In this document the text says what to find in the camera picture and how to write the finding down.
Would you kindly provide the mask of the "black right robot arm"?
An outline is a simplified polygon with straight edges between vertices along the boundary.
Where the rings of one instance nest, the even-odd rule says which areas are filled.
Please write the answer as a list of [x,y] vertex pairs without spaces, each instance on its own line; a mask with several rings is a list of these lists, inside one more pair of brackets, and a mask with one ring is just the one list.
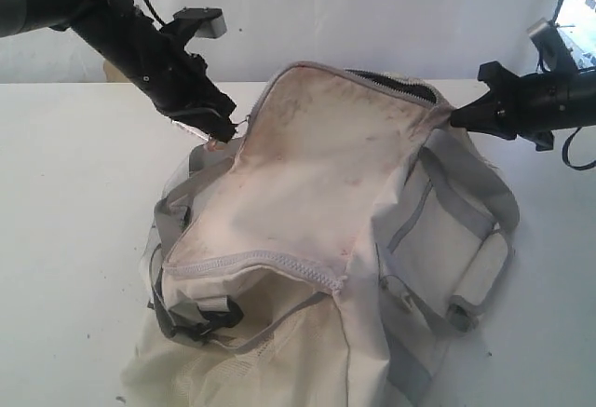
[[488,92],[452,112],[450,124],[469,132],[512,141],[521,137],[538,152],[554,147],[555,130],[595,124],[595,72],[517,76],[493,61],[478,80]]

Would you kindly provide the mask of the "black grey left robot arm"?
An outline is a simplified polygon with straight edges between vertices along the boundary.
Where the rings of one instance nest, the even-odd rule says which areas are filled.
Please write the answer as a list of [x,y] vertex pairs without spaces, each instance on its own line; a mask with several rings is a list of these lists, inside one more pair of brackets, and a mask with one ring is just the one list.
[[1,0],[1,35],[41,29],[74,31],[113,64],[169,119],[219,142],[236,133],[235,103],[207,75],[208,65],[185,47],[225,34],[221,9],[185,7],[164,22],[134,0]]

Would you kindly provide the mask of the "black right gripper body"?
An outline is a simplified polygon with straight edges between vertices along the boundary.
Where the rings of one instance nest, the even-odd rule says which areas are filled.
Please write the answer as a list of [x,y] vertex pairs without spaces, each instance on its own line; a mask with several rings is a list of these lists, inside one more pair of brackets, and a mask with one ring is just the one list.
[[554,147],[554,132],[595,125],[595,71],[532,74],[515,85],[509,125],[537,151]]

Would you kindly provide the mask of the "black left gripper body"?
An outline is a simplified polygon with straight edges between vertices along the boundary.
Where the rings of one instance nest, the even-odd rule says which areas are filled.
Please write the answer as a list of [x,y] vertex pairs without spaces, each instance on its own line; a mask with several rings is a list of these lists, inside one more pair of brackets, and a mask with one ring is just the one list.
[[185,51],[194,22],[180,18],[157,29],[140,13],[103,27],[102,54],[160,109],[196,102],[206,88],[206,64]]

